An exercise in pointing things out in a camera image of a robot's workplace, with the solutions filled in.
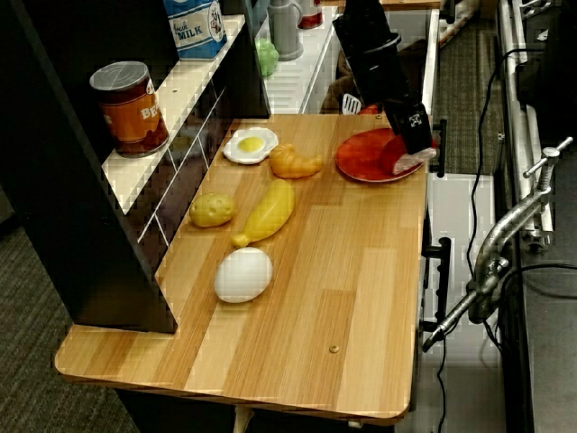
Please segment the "black gripper with logo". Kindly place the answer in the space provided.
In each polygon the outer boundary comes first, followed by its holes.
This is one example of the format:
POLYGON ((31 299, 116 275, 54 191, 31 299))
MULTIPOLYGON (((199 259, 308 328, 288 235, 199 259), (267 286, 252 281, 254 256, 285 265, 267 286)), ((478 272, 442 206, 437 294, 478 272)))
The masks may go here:
POLYGON ((411 95, 389 97, 383 108, 396 135, 401 136, 406 154, 414 155, 425 149, 436 149, 429 117, 423 103, 411 95))

